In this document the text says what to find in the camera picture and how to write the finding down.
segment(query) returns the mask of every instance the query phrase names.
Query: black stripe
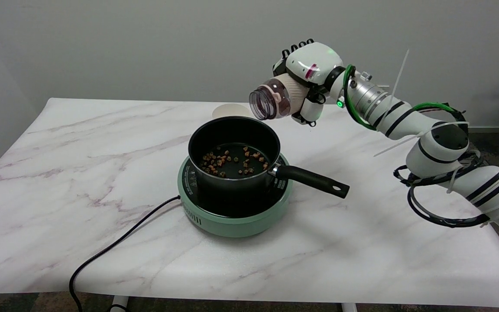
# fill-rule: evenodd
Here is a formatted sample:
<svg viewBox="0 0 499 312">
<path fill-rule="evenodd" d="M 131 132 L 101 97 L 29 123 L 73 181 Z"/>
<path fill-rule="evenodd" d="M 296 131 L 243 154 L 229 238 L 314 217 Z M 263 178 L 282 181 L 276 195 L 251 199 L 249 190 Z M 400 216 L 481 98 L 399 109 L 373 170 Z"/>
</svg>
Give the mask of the black stripe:
<svg viewBox="0 0 499 312">
<path fill-rule="evenodd" d="M 473 193 L 469 194 L 465 199 L 471 201 L 473 198 L 479 196 L 482 192 L 491 187 L 495 182 L 499 180 L 499 172 L 490 178 L 485 184 L 481 185 L 478 189 L 476 189 Z"/>
<path fill-rule="evenodd" d="M 392 126 L 390 126 L 390 128 L 388 129 L 388 131 L 386 131 L 385 136 L 387 138 L 389 138 L 390 137 L 390 133 L 392 133 L 392 131 L 394 131 L 394 129 L 396 128 L 396 126 L 398 126 L 400 124 L 400 122 L 402 122 L 402 120 L 405 119 L 405 117 L 409 116 L 414 111 L 415 110 L 413 108 L 410 108 L 407 112 L 403 113 L 400 116 L 400 118 L 396 119 L 396 121 L 392 124 Z"/>
<path fill-rule="evenodd" d="M 485 202 L 491 200 L 494 196 L 498 194 L 499 194 L 499 186 L 473 205 L 475 205 L 475 207 L 481 207 Z"/>
<path fill-rule="evenodd" d="M 404 105 L 404 102 L 403 101 L 399 101 L 398 103 L 396 103 L 396 105 L 392 106 L 389 110 L 388 110 L 388 113 L 386 113 L 386 116 L 390 115 L 391 112 L 394 112 L 394 110 L 396 110 L 396 108 L 400 107 Z M 379 118 L 377 118 L 375 120 L 375 123 L 373 124 L 373 127 L 376 128 L 376 126 L 379 125 L 380 121 L 382 120 L 382 117 L 383 117 L 384 114 L 380 115 Z"/>
<path fill-rule="evenodd" d="M 433 156 L 429 155 L 426 152 L 426 150 L 424 150 L 424 148 L 422 148 L 421 140 L 418 140 L 417 143 L 418 143 L 418 146 L 419 146 L 419 150 L 421 150 L 421 153 L 423 153 L 423 155 L 426 156 L 426 158 L 429 158 L 433 162 L 437 162 L 439 164 L 451 164 L 451 163 L 453 163 L 453 162 L 456 161 L 456 159 L 454 159 L 454 160 L 440 160 L 438 158 L 434 158 Z"/>
</svg>

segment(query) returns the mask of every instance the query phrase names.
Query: table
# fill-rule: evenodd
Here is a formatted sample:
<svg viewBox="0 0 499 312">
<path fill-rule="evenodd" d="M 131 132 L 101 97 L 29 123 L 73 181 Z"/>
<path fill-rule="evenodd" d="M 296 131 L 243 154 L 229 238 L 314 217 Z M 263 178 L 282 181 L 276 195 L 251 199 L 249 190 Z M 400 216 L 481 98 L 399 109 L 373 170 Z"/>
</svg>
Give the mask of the table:
<svg viewBox="0 0 499 312">
<path fill-rule="evenodd" d="M 67 290 L 72 272 L 174 197 L 190 134 L 221 103 L 50 99 L 0 159 L 0 293 Z M 289 211 L 253 237 L 202 232 L 178 202 L 89 265 L 81 292 L 160 298 L 499 306 L 499 237 L 415 215 L 393 141 L 328 106 L 315 128 L 267 122 L 291 164 L 351 185 L 346 199 L 295 183 Z M 448 217 L 478 211 L 428 186 Z"/>
</svg>

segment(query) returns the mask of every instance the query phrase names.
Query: table leg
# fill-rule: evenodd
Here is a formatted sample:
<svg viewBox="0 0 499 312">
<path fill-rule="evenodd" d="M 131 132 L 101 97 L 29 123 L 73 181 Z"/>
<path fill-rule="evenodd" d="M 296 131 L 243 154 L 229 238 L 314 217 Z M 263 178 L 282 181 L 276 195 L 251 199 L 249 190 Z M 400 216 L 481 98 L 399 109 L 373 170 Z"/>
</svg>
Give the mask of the table leg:
<svg viewBox="0 0 499 312">
<path fill-rule="evenodd" d="M 355 303 L 339 303 L 338 312 L 357 312 Z"/>
<path fill-rule="evenodd" d="M 126 306 L 128 304 L 128 296 L 114 296 L 113 304 L 120 304 L 121 306 Z M 124 312 L 121 308 L 116 306 L 111 308 L 111 312 Z"/>
</svg>

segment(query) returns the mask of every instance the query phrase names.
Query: black cable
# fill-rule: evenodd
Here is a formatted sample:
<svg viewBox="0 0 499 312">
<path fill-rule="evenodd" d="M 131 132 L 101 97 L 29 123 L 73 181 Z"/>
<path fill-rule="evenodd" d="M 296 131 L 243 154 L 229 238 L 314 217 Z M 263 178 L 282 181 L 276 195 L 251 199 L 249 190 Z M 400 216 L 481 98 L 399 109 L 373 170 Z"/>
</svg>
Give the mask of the black cable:
<svg viewBox="0 0 499 312">
<path fill-rule="evenodd" d="M 142 223 L 144 223 L 144 221 L 147 220 L 147 218 L 149 218 L 152 214 L 154 214 L 156 211 L 158 211 L 159 209 L 161 209 L 162 207 L 164 207 L 166 204 L 172 202 L 173 200 L 176 200 L 176 199 L 180 199 L 180 196 L 177 195 L 171 199 L 168 199 L 166 200 L 164 203 L 160 204 L 159 206 L 157 206 L 156 208 L 154 208 L 152 211 L 150 211 L 150 213 L 148 213 L 147 215 L 145 215 L 145 217 L 143 217 L 140 221 L 138 221 L 133 227 L 131 227 L 130 230 L 128 230 L 123 236 L 121 236 L 119 239 L 117 239 L 115 242 L 113 242 L 111 245 L 105 247 L 105 249 L 103 249 L 102 251 L 99 251 L 99 253 L 97 253 L 95 256 L 91 257 L 90 259 L 86 260 L 83 264 L 81 264 L 81 266 L 79 266 L 75 272 L 73 273 L 73 275 L 71 276 L 71 280 L 69 280 L 69 292 L 71 293 L 71 296 L 72 298 L 75 300 L 76 304 L 77 304 L 77 307 L 78 307 L 78 312 L 83 312 L 82 310 L 82 304 L 80 302 L 80 300 L 78 300 L 78 297 L 76 296 L 75 294 L 75 279 L 77 278 L 78 274 L 88 265 L 90 264 L 92 261 L 94 261 L 95 259 L 101 257 L 104 253 L 106 253 L 107 251 L 110 251 L 111 249 L 113 249 L 113 247 L 117 246 L 119 243 L 121 243 L 121 241 L 123 241 L 125 238 L 128 237 L 128 235 L 130 235 L 130 233 L 132 233 L 135 229 L 137 229 L 137 227 L 139 227 Z M 117 308 L 121 308 L 121 309 L 124 309 L 126 312 L 131 312 L 130 310 L 128 310 L 126 307 L 124 306 L 121 306 L 119 304 L 113 304 L 113 306 L 111 306 L 111 308 L 114 308 L 114 307 L 117 307 Z"/>
<path fill-rule="evenodd" d="M 470 156 L 473 156 L 473 160 L 471 160 L 470 164 L 467 166 L 464 166 L 463 168 L 459 168 L 459 170 L 456 173 L 455 179 L 459 178 L 460 176 L 464 176 L 465 174 L 479 168 L 480 166 L 483 165 L 483 155 L 481 153 L 477 153 L 477 151 L 468 151 L 465 152 L 459 159 L 458 161 L 462 161 L 466 158 L 469 158 Z M 443 182 L 448 182 L 452 179 L 452 176 L 454 172 L 447 172 L 444 175 L 438 175 L 438 176 L 430 176 L 428 178 L 418 178 L 417 176 L 413 175 L 412 173 L 409 174 L 408 178 L 405 179 L 402 177 L 400 174 L 400 170 L 407 169 L 408 167 L 406 165 L 400 166 L 394 170 L 394 176 L 400 180 L 403 184 L 406 186 L 428 186 L 428 185 L 435 185 L 435 184 L 440 184 Z"/>
<path fill-rule="evenodd" d="M 410 187 L 409 188 L 409 191 L 408 191 L 408 204 L 409 204 L 409 207 L 412 208 L 413 212 L 415 212 L 418 216 L 420 216 L 421 218 L 431 222 L 431 223 L 434 223 L 434 224 L 438 224 L 438 225 L 442 225 L 443 227 L 448 227 L 448 228 L 469 228 L 469 227 L 475 227 L 477 225 L 481 225 L 487 221 L 490 220 L 490 217 L 488 217 L 487 215 L 485 214 L 481 214 L 481 215 L 478 215 L 477 217 L 473 217 L 473 218 L 467 218 L 467 219 L 449 219 L 449 218 L 442 218 L 442 217 L 438 217 L 437 215 L 434 215 L 434 214 L 430 214 L 430 215 L 425 215 L 423 213 L 421 213 L 418 208 L 414 205 L 413 203 L 413 198 L 415 197 L 414 194 L 413 194 L 413 189 L 414 189 L 414 186 Z"/>
</svg>

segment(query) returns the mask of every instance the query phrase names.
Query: silver metal joint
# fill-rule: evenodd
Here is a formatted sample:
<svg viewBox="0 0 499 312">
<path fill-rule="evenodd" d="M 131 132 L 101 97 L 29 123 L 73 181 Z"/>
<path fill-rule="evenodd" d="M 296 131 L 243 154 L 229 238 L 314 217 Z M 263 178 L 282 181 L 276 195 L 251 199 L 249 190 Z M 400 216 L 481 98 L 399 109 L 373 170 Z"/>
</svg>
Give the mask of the silver metal joint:
<svg viewBox="0 0 499 312">
<path fill-rule="evenodd" d="M 273 165 L 273 168 L 271 168 L 271 170 L 269 170 L 269 173 L 272 176 L 277 176 L 277 171 L 279 170 L 280 166 L 281 166 L 281 164 L 279 164 L 278 162 L 275 162 L 275 164 Z"/>
</svg>

